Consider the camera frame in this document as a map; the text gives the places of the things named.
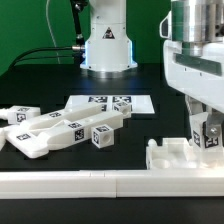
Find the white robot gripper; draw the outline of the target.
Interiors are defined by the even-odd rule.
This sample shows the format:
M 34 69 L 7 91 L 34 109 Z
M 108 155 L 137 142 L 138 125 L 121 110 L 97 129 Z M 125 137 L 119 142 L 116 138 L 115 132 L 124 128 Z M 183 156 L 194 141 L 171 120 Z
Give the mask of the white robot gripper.
M 163 60 L 167 84 L 186 95 L 190 123 L 206 120 L 206 136 L 219 137 L 224 122 L 224 41 L 204 44 L 202 55 L 194 57 L 183 53 L 181 42 L 166 40 Z M 208 116 L 201 102 L 210 106 Z

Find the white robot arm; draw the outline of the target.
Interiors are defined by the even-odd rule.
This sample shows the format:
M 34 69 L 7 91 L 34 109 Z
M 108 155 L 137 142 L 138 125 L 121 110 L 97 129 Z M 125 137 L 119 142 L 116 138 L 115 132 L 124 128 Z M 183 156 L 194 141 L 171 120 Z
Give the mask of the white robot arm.
M 73 0 L 89 8 L 89 36 L 77 35 L 83 72 L 116 76 L 139 62 L 163 62 L 167 84 L 191 114 L 207 107 L 204 133 L 224 125 L 224 0 Z

